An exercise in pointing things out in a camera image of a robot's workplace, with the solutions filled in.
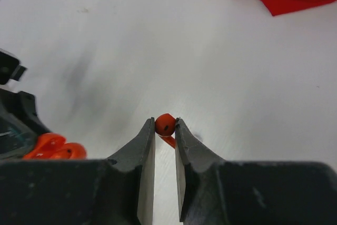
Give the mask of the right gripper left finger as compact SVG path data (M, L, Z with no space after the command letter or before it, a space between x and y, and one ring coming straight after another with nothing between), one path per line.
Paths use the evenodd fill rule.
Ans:
M106 159L1 162L1 224L152 224L155 124Z

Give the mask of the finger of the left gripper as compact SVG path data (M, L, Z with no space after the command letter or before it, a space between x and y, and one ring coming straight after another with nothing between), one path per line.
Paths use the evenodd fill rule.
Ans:
M31 152L40 135L50 133L40 120L36 97L1 89L1 159L20 159Z

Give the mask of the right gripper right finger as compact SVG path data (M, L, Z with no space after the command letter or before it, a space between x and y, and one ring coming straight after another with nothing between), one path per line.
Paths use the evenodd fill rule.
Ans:
M184 224L336 224L336 172L321 162L227 161L176 120Z

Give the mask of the orange earbud charging case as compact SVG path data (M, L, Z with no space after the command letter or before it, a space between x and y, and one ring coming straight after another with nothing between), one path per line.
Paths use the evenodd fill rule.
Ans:
M37 138L34 149L23 159L86 159L87 152L83 145L67 142L56 133L45 133Z

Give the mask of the orange earbud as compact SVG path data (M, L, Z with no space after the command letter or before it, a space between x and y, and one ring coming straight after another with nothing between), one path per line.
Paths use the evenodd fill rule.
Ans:
M172 148L176 146L176 140L173 138L175 124L176 119L169 113L162 114L155 120L155 132Z

